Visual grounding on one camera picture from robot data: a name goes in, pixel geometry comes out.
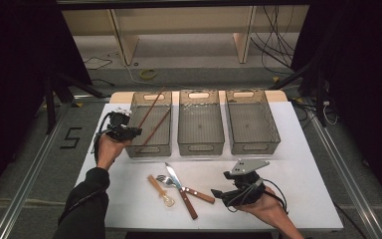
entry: fork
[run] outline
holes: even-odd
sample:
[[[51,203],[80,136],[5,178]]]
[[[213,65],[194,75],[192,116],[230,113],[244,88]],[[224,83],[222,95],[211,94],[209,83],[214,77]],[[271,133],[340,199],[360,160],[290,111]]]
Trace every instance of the fork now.
[[[170,177],[168,177],[166,175],[158,175],[156,177],[156,180],[158,180],[159,182],[164,183],[167,186],[177,187],[176,184],[173,182],[172,178],[170,178]],[[183,187],[183,189],[184,189],[185,192],[188,192],[189,194],[191,194],[193,196],[196,196],[196,197],[198,197],[200,199],[203,199],[203,200],[205,200],[207,202],[210,202],[212,204],[215,203],[216,199],[214,197],[211,197],[211,196],[206,195],[204,193],[198,192],[198,191],[196,191],[194,189],[191,189],[189,187]]]
[[[162,182],[168,186],[174,186],[176,187],[175,183],[173,182],[172,178],[165,176],[165,175],[158,175],[156,177],[156,180],[159,182]]]

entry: wooden stick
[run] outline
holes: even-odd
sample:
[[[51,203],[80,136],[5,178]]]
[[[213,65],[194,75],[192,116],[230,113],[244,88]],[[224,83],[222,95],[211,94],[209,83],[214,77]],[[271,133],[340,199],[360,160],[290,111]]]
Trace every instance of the wooden stick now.
[[[141,128],[141,127],[142,127],[142,124],[144,123],[145,119],[147,119],[148,114],[150,114],[151,110],[153,109],[153,107],[154,107],[154,105],[156,104],[157,100],[159,99],[160,95],[162,95],[163,90],[164,90],[164,87],[162,88],[162,90],[160,90],[159,94],[157,94],[156,99],[154,100],[154,102],[153,102],[153,104],[151,105],[150,109],[148,109],[148,111],[147,111],[147,113],[145,114],[144,118],[141,120],[141,123],[138,125],[138,128]]]
[[[153,129],[153,131],[150,133],[150,135],[145,139],[144,143],[142,145],[146,145],[148,141],[153,137],[154,133],[157,131],[157,129],[160,127],[160,125],[163,123],[163,121],[166,119],[167,115],[169,115],[170,108],[167,110],[166,114],[163,116],[163,118],[160,120],[160,122],[157,124],[157,126]]]

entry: white tabletop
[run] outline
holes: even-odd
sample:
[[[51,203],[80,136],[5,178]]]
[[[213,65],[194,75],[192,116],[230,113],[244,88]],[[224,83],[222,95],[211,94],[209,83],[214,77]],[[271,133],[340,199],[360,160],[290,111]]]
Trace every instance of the white tabletop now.
[[[208,195],[211,189],[235,190],[232,180],[223,172],[231,170],[239,158],[263,158],[270,165],[260,168],[260,177],[274,182],[287,200],[289,217],[300,230],[334,231],[343,228],[333,206],[304,134],[290,103],[270,103],[272,114],[281,136],[281,143],[273,155],[232,155],[230,152],[225,106],[221,104],[225,131],[225,145],[220,156],[180,156],[177,145],[178,106],[172,111],[172,155],[168,157],[130,158],[124,151],[109,170],[111,185],[107,190],[109,206],[105,218],[106,227],[128,231],[268,231],[273,228],[251,214],[230,212],[222,200],[215,204],[189,196],[198,218],[192,220],[176,188],[165,188],[176,203],[166,207],[158,192],[147,181],[152,174],[168,174],[164,162],[169,162],[184,186]],[[102,118],[110,111],[129,104],[107,104]],[[86,172],[96,166],[89,153],[80,172],[77,184]],[[279,192],[268,182],[266,185]]]

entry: storage bin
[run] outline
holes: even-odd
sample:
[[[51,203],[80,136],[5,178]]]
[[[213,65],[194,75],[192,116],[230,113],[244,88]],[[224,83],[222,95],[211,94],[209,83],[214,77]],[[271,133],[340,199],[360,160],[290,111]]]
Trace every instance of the storage bin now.
[[[134,93],[131,101],[131,118],[129,126],[138,127],[148,110],[153,105],[158,93]],[[142,124],[141,135],[137,136],[126,148],[129,157],[170,156],[171,122],[172,122],[172,93],[161,93],[158,100]]]
[[[263,89],[226,91],[232,154],[273,154],[281,142]]]
[[[220,155],[225,136],[216,90],[179,94],[178,146],[181,155]]]

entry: black sleeve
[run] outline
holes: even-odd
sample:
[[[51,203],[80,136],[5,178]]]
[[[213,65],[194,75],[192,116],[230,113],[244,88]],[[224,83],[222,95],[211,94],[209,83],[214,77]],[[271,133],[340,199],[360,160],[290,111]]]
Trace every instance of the black sleeve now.
[[[108,205],[105,190],[109,184],[109,174],[106,170],[99,167],[90,169],[85,181],[70,192],[65,210],[72,210],[63,217],[53,238],[103,239],[104,218]]]

